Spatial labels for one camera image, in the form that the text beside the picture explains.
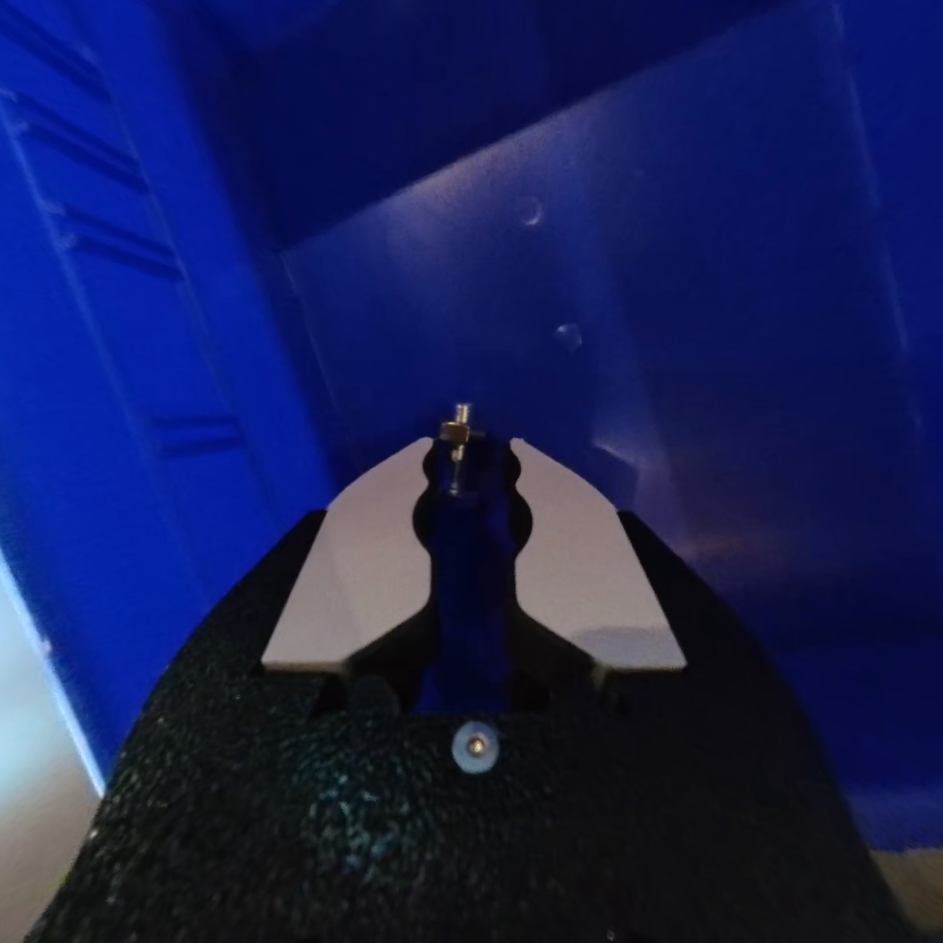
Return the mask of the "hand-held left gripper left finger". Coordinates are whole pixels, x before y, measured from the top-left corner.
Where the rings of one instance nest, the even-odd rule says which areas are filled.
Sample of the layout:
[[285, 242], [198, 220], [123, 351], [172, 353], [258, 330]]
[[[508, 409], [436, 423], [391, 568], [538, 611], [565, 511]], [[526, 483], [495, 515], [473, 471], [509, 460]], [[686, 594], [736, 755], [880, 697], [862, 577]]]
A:
[[330, 502], [262, 654], [265, 670], [343, 671], [426, 605], [432, 563], [414, 513], [432, 449], [419, 438]]

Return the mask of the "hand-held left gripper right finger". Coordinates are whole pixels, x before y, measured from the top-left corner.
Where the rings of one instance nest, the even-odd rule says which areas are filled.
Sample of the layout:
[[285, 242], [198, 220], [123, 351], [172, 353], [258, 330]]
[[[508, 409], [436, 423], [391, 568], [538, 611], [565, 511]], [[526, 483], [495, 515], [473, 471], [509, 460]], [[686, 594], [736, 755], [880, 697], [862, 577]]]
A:
[[678, 672], [688, 661], [615, 505], [524, 439], [509, 443], [531, 515], [515, 560], [524, 614], [604, 672]]

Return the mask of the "blue plastic bin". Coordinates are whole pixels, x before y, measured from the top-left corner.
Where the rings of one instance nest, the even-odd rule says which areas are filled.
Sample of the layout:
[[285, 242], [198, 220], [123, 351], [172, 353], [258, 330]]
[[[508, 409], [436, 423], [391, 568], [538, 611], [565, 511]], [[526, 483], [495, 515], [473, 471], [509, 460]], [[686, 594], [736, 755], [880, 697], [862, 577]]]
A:
[[2, 2], [2, 552], [94, 784], [459, 399], [941, 846], [941, 2]]

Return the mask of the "silver hex bolt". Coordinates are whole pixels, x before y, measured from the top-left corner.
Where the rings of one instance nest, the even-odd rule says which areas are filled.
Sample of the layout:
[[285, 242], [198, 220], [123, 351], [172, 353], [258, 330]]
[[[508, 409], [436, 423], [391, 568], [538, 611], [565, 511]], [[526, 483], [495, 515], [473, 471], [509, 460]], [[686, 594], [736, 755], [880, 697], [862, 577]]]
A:
[[480, 471], [478, 466], [487, 450], [488, 431], [478, 422], [476, 407], [471, 402], [454, 404], [452, 415], [442, 420], [439, 433], [442, 423], [448, 420], [464, 421], [474, 433], [473, 438], [464, 447], [451, 447], [448, 443], [441, 442], [438, 436], [451, 466], [446, 493], [454, 501], [469, 503], [477, 500], [477, 478]]

